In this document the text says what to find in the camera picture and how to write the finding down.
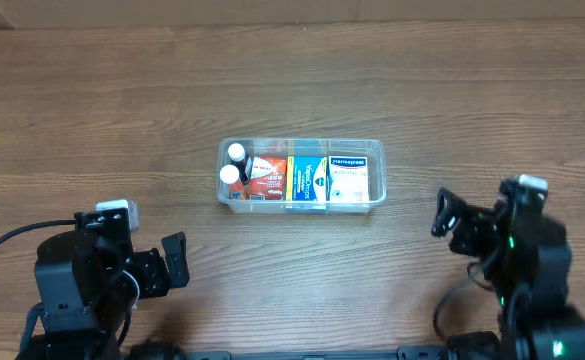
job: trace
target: green light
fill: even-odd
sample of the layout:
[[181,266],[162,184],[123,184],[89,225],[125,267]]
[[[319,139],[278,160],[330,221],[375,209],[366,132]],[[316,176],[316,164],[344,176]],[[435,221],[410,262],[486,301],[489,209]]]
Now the green light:
[[552,343],[552,353],[554,357],[563,356],[563,343],[561,341],[554,341]]

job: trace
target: wood grain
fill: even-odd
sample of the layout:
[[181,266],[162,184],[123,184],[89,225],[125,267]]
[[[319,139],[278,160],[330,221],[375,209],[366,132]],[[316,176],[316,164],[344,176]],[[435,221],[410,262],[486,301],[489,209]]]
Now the wood grain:
[[[368,216],[240,216],[217,203],[227,136],[383,141]],[[138,201],[138,249],[185,231],[192,281],[134,312],[127,345],[389,349],[436,342],[431,312],[468,259],[429,235],[446,186],[489,206],[499,179],[547,177],[585,314],[585,20],[0,32],[0,235]],[[0,247],[0,359],[39,301],[35,249]],[[449,331],[496,327],[469,290]]]

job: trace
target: clear plastic container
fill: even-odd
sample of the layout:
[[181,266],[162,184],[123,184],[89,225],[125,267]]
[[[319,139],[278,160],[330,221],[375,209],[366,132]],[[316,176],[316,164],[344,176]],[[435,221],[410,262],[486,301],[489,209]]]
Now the clear plastic container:
[[[230,163],[228,147],[233,143],[243,145],[248,154],[287,158],[288,156],[355,156],[367,157],[369,201],[326,202],[285,200],[239,200],[229,198],[229,189],[219,180],[219,171]],[[226,138],[219,147],[217,163],[216,196],[236,213],[283,214],[283,213],[366,213],[379,205],[387,195],[385,151],[376,139],[284,139],[284,138]]]

